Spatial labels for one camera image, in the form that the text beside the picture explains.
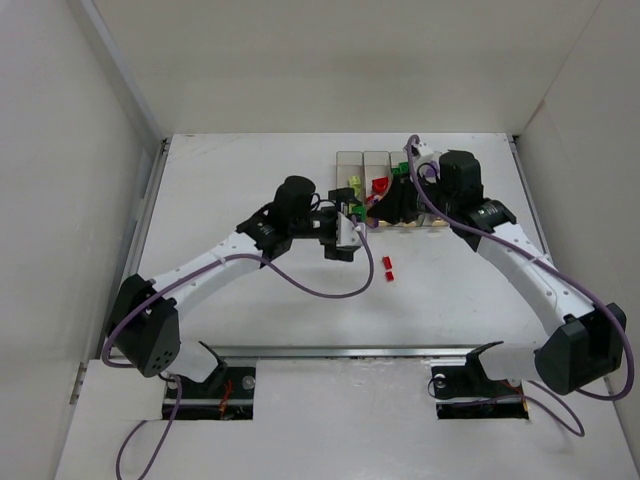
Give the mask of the lime green lego brick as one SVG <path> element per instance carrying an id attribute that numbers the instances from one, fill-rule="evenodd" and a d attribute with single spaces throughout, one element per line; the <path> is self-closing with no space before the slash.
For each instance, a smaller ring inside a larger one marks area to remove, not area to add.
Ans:
<path id="1" fill-rule="evenodd" d="M 354 191 L 356 196 L 359 196 L 361 193 L 362 183 L 361 177 L 358 175 L 352 175 L 348 179 L 349 187 Z"/>

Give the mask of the green lego plate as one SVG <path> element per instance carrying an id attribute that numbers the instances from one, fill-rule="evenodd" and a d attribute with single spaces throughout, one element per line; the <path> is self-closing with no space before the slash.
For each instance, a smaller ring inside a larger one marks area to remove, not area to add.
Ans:
<path id="1" fill-rule="evenodd" d="M 409 171 L 409 163 L 407 161 L 399 162 L 391 168 L 391 172 L 394 177 L 408 175 Z"/>

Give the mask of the green purple yellow lego cluster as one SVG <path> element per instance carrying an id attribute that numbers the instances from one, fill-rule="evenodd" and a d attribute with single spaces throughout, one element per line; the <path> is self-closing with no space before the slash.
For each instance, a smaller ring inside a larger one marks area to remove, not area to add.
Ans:
<path id="1" fill-rule="evenodd" d="M 367 217 L 367 208 L 363 204 L 353 204 L 349 205 L 349 218 L 351 220 L 355 220 L 357 223 L 362 223 L 365 225 L 369 224 L 369 219 Z"/>

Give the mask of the red round lego piece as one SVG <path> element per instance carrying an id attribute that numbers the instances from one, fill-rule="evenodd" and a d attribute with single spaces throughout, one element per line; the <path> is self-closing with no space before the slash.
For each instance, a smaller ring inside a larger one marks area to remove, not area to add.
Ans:
<path id="1" fill-rule="evenodd" d="M 378 177 L 371 181 L 371 191 L 376 195 L 383 195 L 390 187 L 391 180 L 389 177 Z"/>

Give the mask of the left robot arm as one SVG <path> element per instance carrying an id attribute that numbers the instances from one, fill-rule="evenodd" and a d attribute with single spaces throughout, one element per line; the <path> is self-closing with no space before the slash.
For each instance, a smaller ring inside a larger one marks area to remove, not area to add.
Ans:
<path id="1" fill-rule="evenodd" d="M 310 179 L 287 177 L 271 202 L 205 253 L 151 279 L 140 274 L 126 278 L 110 314 L 102 361 L 117 367 L 110 355 L 118 350 L 125 358 L 122 367 L 146 378 L 161 375 L 217 386 L 224 360 L 203 342 L 182 340 L 181 321 L 232 282 L 272 268 L 296 240 L 318 241 L 327 260 L 352 261 L 365 244 L 361 205 L 349 187 L 320 198 Z"/>

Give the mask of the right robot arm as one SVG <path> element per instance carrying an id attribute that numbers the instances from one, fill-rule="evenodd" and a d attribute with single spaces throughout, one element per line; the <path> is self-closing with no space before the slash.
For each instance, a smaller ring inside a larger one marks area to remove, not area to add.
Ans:
<path id="1" fill-rule="evenodd" d="M 493 341 L 477 347 L 460 364 L 433 367 L 439 398 L 491 397 L 501 381 L 536 381 L 552 392 L 583 392 L 586 385 L 627 367 L 625 397 L 635 380 L 633 351 L 625 334 L 625 313 L 604 304 L 555 268 L 529 240 L 516 216 L 484 194 L 481 166 L 462 150 L 439 154 L 417 138 L 404 149 L 406 161 L 368 217 L 395 225 L 432 214 L 495 267 L 536 314 L 543 344 Z"/>

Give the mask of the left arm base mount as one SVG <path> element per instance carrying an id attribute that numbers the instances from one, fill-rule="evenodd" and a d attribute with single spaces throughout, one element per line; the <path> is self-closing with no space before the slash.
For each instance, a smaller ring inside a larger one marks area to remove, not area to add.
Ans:
<path id="1" fill-rule="evenodd" d="M 169 384 L 165 388 L 161 415 L 168 420 L 175 408 L 175 420 L 184 421 L 245 421 L 254 416 L 256 391 L 256 365 L 228 366 L 222 379 L 214 383 L 213 389 L 204 383 L 196 383 L 181 377 L 182 396 L 177 400 L 177 387 Z"/>

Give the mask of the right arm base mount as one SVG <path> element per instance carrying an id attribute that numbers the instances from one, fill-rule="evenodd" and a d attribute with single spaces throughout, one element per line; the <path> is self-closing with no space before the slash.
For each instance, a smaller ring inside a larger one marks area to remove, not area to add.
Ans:
<path id="1" fill-rule="evenodd" d="M 428 391 L 436 402 L 439 420 L 528 420 L 520 386 L 489 380 L 466 365 L 431 365 Z"/>

